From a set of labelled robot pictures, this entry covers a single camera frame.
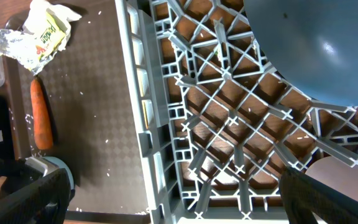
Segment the blue plate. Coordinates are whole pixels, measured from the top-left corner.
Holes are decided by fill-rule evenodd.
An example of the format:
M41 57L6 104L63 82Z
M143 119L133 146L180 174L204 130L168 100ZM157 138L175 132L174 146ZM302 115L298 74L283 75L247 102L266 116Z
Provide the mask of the blue plate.
M272 65L311 97L358 106L358 0L245 0Z

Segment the light blue rice bowl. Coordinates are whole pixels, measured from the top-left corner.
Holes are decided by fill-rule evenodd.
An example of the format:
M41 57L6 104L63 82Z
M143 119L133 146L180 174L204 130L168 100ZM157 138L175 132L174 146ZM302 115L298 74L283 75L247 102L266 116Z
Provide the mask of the light blue rice bowl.
M25 159L25 165L35 169L42 174L42 177L52 173L57 169L64 169L68 174L70 189L75 189L74 178L70 168L59 158L52 156L28 157Z

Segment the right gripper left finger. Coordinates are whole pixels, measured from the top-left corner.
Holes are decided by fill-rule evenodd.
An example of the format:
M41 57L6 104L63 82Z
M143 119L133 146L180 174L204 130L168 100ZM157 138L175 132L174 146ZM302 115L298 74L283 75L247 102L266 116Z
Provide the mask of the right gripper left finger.
M70 194L67 171L57 169L3 198L0 223L63 223Z

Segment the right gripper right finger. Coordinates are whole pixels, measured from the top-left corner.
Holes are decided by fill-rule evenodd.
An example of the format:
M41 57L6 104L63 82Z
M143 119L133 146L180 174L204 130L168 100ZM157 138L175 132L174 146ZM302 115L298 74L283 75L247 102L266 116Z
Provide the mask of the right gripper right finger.
M290 223L358 223L358 202L310 176L287 167L279 181Z

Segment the pink cup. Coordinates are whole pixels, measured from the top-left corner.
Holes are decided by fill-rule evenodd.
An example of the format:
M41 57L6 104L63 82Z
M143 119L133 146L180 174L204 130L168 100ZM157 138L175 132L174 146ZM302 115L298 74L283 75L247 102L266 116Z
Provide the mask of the pink cup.
M329 156L314 162L306 175L358 202L358 165L350 167Z

